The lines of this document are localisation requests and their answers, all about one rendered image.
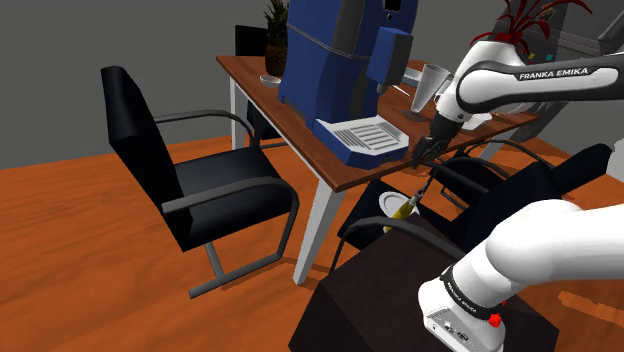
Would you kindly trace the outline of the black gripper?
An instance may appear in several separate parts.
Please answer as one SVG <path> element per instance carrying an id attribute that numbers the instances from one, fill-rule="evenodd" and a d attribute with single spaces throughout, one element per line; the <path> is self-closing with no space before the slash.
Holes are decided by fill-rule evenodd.
<path id="1" fill-rule="evenodd" d="M 416 168 L 423 160 L 430 162 L 443 154 L 462 126 L 462 122 L 450 120 L 437 112 L 429 125 L 429 136 L 421 137 L 414 147 L 412 166 Z"/>

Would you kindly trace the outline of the white napkin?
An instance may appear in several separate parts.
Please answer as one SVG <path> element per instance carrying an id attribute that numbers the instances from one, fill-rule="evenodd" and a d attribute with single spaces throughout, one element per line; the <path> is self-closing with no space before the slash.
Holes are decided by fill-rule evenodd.
<path id="1" fill-rule="evenodd" d="M 469 131 L 475 130 L 482 124 L 490 121 L 492 118 L 493 116 L 490 113 L 473 114 L 468 121 L 463 123 L 462 129 Z"/>

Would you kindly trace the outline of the blue coffee machine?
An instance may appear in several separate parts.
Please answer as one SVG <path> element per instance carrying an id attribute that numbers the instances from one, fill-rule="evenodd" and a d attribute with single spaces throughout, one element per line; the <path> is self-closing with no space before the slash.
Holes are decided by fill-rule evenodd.
<path id="1" fill-rule="evenodd" d="M 378 113 L 402 82 L 418 0 L 291 0 L 278 98 L 345 165 L 398 161 L 410 138 Z"/>

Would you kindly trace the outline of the wooden table with white legs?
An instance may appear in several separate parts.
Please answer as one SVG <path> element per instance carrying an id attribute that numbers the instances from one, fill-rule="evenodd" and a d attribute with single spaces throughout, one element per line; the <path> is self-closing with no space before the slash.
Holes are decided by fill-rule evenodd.
<path id="1" fill-rule="evenodd" d="M 402 111 L 411 105 L 411 99 L 390 88 L 379 99 L 378 111 L 385 120 L 409 136 L 410 153 L 406 154 L 403 160 L 385 163 L 375 169 L 352 168 L 335 157 L 305 126 L 294 110 L 278 101 L 277 89 L 267 88 L 260 83 L 260 75 L 266 73 L 263 57 L 216 56 L 216 61 L 230 78 L 231 113 L 237 114 L 235 93 L 238 89 L 318 178 L 316 194 L 293 275 L 295 284 L 301 285 L 307 278 L 346 190 L 411 166 L 411 151 L 415 143 L 428 134 L 429 122 L 436 112 L 435 104 L 429 102 L 423 109 L 425 122 L 412 121 L 402 114 Z M 473 131 L 460 131 L 448 145 L 447 151 L 495 136 L 509 138 L 516 129 L 537 119 L 536 114 L 529 112 L 514 115 L 495 114 L 492 120 Z"/>

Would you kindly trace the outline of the red leafed potted plant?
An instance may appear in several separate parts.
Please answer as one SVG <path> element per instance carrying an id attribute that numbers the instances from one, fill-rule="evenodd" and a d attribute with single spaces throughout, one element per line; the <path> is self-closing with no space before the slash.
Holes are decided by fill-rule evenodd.
<path id="1" fill-rule="evenodd" d="M 551 29 L 549 23 L 544 20 L 547 12 L 562 4 L 575 4 L 586 10 L 589 14 L 593 11 L 583 0 L 553 0 L 543 5 L 537 10 L 540 0 L 535 0 L 532 6 L 527 9 L 528 0 L 519 0 L 519 5 L 515 15 L 511 12 L 511 1 L 504 0 L 506 3 L 506 12 L 499 16 L 497 20 L 504 18 L 509 20 L 507 27 L 502 32 L 484 32 L 472 39 L 470 45 L 473 46 L 477 41 L 484 37 L 488 37 L 490 41 L 506 43 L 513 47 L 519 47 L 523 54 L 529 54 L 529 45 L 523 38 L 525 30 L 532 26 L 538 26 L 546 40 L 550 39 Z"/>

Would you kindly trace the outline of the dark robot stand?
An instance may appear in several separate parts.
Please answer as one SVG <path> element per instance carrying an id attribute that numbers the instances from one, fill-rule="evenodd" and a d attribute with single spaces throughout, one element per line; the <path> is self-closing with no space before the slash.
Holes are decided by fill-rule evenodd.
<path id="1" fill-rule="evenodd" d="M 420 286 L 454 258 L 394 228 L 317 285 L 291 352 L 451 352 L 424 326 Z"/>

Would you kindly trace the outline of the pineapple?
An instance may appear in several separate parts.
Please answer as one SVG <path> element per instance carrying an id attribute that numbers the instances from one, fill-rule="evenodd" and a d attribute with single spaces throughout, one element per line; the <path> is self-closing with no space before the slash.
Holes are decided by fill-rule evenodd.
<path id="1" fill-rule="evenodd" d="M 267 20 L 267 45 L 265 48 L 265 68 L 269 75 L 282 77 L 287 60 L 287 20 L 289 4 L 284 0 L 270 0 Z"/>

